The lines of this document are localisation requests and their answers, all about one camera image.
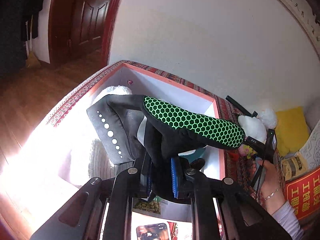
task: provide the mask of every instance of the woman's hand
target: woman's hand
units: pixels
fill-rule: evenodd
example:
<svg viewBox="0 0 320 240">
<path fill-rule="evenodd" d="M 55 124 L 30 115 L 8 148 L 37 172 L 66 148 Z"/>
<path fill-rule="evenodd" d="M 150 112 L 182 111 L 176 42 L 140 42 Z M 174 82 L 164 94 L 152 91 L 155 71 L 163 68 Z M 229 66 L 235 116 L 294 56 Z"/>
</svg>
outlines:
<svg viewBox="0 0 320 240">
<path fill-rule="evenodd" d="M 266 208 L 270 215 L 276 212 L 285 203 L 284 195 L 279 183 L 279 177 L 275 166 L 269 161 L 265 160 L 263 166 L 266 169 L 266 176 L 261 186 L 261 192 L 264 198 L 267 198 L 272 193 L 274 195 L 266 200 Z"/>
</svg>

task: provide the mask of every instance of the white wall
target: white wall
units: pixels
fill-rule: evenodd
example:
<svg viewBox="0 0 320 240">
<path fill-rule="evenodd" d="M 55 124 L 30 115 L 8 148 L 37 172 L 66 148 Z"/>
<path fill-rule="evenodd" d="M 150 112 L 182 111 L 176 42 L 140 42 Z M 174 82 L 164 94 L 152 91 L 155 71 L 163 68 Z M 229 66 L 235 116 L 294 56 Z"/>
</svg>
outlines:
<svg viewBox="0 0 320 240">
<path fill-rule="evenodd" d="M 48 24 L 51 0 L 43 0 L 43 8 L 39 12 L 38 37 L 32 40 L 32 50 L 38 59 L 50 63 Z"/>
<path fill-rule="evenodd" d="M 320 95 L 317 54 L 278 0 L 122 0 L 110 55 L 230 95 L 249 111 Z"/>
</svg>

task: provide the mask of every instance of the bracelet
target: bracelet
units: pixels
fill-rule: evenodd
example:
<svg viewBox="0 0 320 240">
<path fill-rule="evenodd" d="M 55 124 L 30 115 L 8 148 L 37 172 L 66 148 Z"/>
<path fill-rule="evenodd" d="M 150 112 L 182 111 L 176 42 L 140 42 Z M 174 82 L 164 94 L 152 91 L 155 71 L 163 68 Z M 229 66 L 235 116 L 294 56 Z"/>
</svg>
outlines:
<svg viewBox="0 0 320 240">
<path fill-rule="evenodd" d="M 267 201 L 269 198 L 271 198 L 277 191 L 279 190 L 279 188 L 277 188 L 275 190 L 275 192 L 271 193 L 269 196 L 267 196 L 264 200 Z"/>
</svg>

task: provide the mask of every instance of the wooden door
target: wooden door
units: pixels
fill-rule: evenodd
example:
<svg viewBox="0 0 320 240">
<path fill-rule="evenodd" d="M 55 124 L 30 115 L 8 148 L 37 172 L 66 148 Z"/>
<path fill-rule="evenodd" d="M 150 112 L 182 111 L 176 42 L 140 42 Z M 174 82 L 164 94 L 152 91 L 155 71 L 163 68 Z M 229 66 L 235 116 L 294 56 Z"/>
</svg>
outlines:
<svg viewBox="0 0 320 240">
<path fill-rule="evenodd" d="M 110 0 L 75 0 L 70 51 L 72 58 L 101 47 Z"/>
</svg>

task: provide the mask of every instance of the smartphone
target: smartphone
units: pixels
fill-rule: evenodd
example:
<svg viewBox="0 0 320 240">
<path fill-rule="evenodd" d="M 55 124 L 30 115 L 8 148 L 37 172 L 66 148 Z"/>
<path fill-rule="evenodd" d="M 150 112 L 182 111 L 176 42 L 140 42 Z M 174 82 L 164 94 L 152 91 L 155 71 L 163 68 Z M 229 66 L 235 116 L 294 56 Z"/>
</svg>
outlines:
<svg viewBox="0 0 320 240">
<path fill-rule="evenodd" d="M 137 227 L 138 240 L 171 240 L 166 223 Z"/>
</svg>

